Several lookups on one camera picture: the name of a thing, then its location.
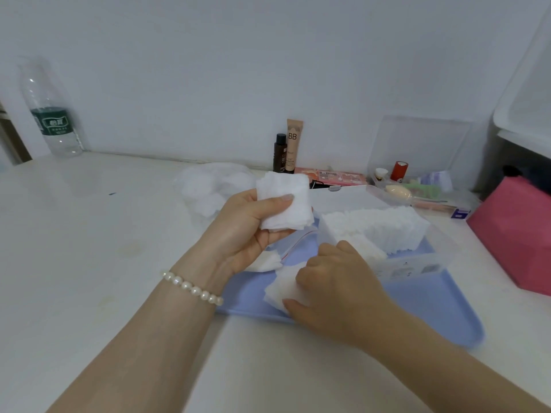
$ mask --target white desk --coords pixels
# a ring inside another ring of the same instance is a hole
[[[45,411],[195,241],[171,184],[186,165],[84,153],[0,174],[2,413]],[[486,328],[473,354],[551,404],[551,298],[518,289],[464,222],[434,221]],[[194,375],[186,412],[428,411],[368,356],[248,318],[216,317]]]

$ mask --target pink box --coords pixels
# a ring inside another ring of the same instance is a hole
[[[551,296],[551,196],[506,177],[467,223],[517,286]]]

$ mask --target skin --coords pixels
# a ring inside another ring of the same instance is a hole
[[[171,272],[220,295],[232,275],[292,233],[259,229],[292,199],[257,201],[255,190],[234,195]],[[311,303],[285,301],[293,319],[375,357],[435,412],[551,412],[396,306],[348,242],[322,244],[296,281]],[[48,413],[181,412],[182,388],[214,310],[162,280]]]

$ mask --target bottle cap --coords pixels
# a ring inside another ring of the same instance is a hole
[[[285,133],[278,133],[275,143],[277,143],[278,145],[286,145],[287,135]]]

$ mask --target white wall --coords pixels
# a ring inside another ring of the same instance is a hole
[[[301,166],[365,171],[386,114],[472,121],[472,186],[499,96],[549,0],[2,0],[0,98],[47,153],[17,90],[50,61],[96,151],[269,166],[286,118]]]

